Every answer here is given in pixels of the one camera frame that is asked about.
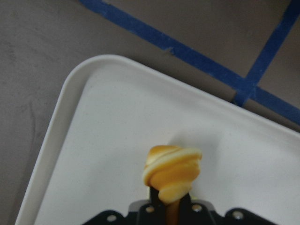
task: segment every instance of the orange swirl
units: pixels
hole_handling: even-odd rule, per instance
[[[177,224],[180,199],[199,175],[201,158],[197,148],[171,145],[155,146],[148,153],[142,179],[159,191],[158,197],[166,205],[167,225]]]

